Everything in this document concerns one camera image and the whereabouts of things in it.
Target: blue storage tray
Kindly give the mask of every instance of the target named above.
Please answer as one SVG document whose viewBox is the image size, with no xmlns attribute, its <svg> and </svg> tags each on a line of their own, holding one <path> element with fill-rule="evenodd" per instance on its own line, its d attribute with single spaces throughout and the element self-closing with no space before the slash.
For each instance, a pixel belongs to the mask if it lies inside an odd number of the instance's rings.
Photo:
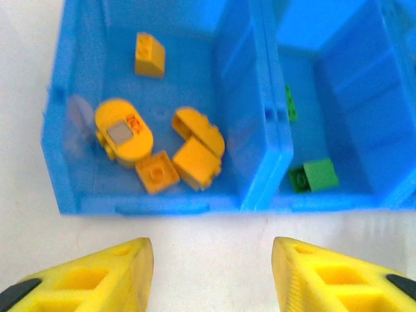
<svg viewBox="0 0 416 312">
<path fill-rule="evenodd" d="M 272 1 L 66 0 L 42 147 L 61 213 L 180 215 L 268 207 L 293 156 Z M 134 74 L 138 32 L 166 48 L 163 80 Z M 134 170 L 110 162 L 68 106 L 124 98 L 153 131 L 156 153 L 183 145 L 178 107 L 206 114 L 226 140 L 205 192 L 184 183 L 150 196 Z"/>
<path fill-rule="evenodd" d="M 162 81 L 134 74 L 140 31 L 166 48 Z M 59 209 L 413 208 L 415 72 L 413 0 L 66 0 L 42 139 Z M 298 113 L 290 125 L 286 84 Z M 153 151 L 170 156 L 183 143 L 170 126 L 175 109 L 197 108 L 224 134 L 222 173 L 205 192 L 181 183 L 148 196 L 134 171 L 77 127 L 72 94 L 93 109 L 128 99 L 153 131 Z M 295 194 L 286 171 L 325 158 L 339 187 Z"/>
<path fill-rule="evenodd" d="M 291 168 L 329 157 L 340 184 L 299 195 L 285 177 L 271 208 L 403 207 L 416 189 L 415 1 L 275 1 L 274 12 L 298 113 Z"/>
</svg>

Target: black rubber pad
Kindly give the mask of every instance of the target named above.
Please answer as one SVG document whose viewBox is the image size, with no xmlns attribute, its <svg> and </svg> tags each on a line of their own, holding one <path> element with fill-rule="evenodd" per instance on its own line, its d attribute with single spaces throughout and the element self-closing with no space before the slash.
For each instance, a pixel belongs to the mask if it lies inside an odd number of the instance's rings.
<svg viewBox="0 0 416 312">
<path fill-rule="evenodd" d="M 416 281 L 396 274 L 387 275 L 387 279 L 403 293 L 407 294 L 410 298 L 416 301 Z"/>
<path fill-rule="evenodd" d="M 28 279 L 22 281 L 0 294 L 0 312 L 6 312 L 10 310 L 16 303 L 26 297 L 33 289 L 35 289 L 42 280 L 40 278 Z"/>
</svg>

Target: yellow curved lego brick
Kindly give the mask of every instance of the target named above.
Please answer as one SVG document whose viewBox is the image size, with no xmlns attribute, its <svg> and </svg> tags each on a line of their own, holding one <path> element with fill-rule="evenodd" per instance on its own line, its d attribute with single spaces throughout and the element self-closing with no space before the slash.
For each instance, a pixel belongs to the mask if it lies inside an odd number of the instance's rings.
<svg viewBox="0 0 416 312">
<path fill-rule="evenodd" d="M 150 240 L 131 240 L 26 277 L 42 282 L 8 312 L 146 311 L 152 275 Z"/>
<path fill-rule="evenodd" d="M 111 160 L 128 168 L 151 154 L 153 135 L 130 102 L 110 99 L 95 116 L 97 138 Z"/>
<path fill-rule="evenodd" d="M 216 157 L 221 159 L 223 156 L 226 144 L 220 131 L 196 109 L 192 107 L 177 109 L 172 120 L 172 127 L 185 140 L 195 136 Z"/>
<path fill-rule="evenodd" d="M 398 272 L 285 237 L 272 267 L 282 312 L 405 312 L 416 302 L 387 280 Z"/>
</svg>

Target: green lego brick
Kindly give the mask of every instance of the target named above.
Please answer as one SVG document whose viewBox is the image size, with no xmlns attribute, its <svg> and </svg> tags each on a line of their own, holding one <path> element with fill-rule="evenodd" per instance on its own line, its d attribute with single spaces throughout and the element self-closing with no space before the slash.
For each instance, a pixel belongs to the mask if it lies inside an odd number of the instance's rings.
<svg viewBox="0 0 416 312">
<path fill-rule="evenodd" d="M 295 122 L 298 120 L 298 113 L 294 106 L 291 88 L 286 85 L 286 99 L 287 99 L 287 111 L 289 112 L 289 121 Z"/>
<path fill-rule="evenodd" d="M 303 166 L 294 170 L 289 170 L 289 179 L 291 180 L 293 189 L 296 193 L 304 193 L 311 190 Z"/>
<path fill-rule="evenodd" d="M 307 162 L 302 167 L 289 170 L 289 179 L 296 193 L 328 189 L 339 185 L 330 159 Z"/>
<path fill-rule="evenodd" d="M 304 170 L 312 191 L 337 187 L 339 180 L 330 159 L 307 162 Z"/>
</svg>

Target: orange lego piece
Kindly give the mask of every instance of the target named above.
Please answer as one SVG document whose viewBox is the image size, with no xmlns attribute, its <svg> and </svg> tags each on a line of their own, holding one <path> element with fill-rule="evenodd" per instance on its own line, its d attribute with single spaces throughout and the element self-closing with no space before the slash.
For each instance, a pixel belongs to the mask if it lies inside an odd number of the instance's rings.
<svg viewBox="0 0 416 312">
<path fill-rule="evenodd" d="M 164 75 L 166 51 L 152 35 L 137 34 L 135 73 L 162 78 Z"/>
<path fill-rule="evenodd" d="M 165 151 L 137 162 L 136 172 L 150 194 L 179 182 L 179 175 Z"/>
<path fill-rule="evenodd" d="M 205 190 L 221 172 L 221 160 L 194 136 L 175 154 L 173 163 L 181 179 L 194 190 Z"/>
</svg>

